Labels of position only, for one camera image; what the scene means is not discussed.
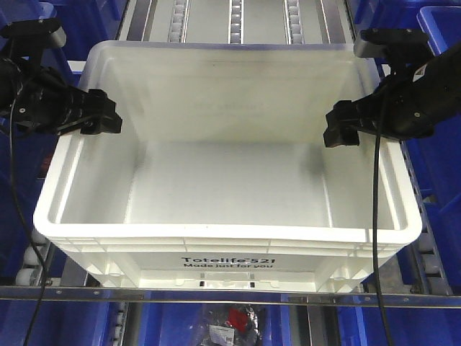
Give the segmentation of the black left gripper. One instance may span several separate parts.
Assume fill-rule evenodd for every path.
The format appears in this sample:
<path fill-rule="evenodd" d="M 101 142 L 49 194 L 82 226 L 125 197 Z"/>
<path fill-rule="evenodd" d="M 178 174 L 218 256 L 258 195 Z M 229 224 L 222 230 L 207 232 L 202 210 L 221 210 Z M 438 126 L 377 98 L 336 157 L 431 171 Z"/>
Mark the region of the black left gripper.
<path fill-rule="evenodd" d="M 101 89 L 84 94 L 52 68 L 1 58 L 1 118 L 24 133 L 120 133 L 122 118 L 115 107 Z"/>

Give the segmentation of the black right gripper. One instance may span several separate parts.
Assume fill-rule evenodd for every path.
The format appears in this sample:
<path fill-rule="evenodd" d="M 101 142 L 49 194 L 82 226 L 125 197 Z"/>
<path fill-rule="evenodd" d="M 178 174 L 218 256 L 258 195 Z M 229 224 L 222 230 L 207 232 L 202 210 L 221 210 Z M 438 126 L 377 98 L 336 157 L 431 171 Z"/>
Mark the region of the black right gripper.
<path fill-rule="evenodd" d="M 407 54 L 387 50 L 385 59 L 391 73 L 375 90 L 377 112 L 369 99 L 338 101 L 326 114 L 326 148 L 359 146 L 361 134 L 392 139 L 429 137 L 438 123 L 460 112 L 459 46 L 437 56 L 427 47 Z M 372 121 L 375 130 L 334 125 Z"/>

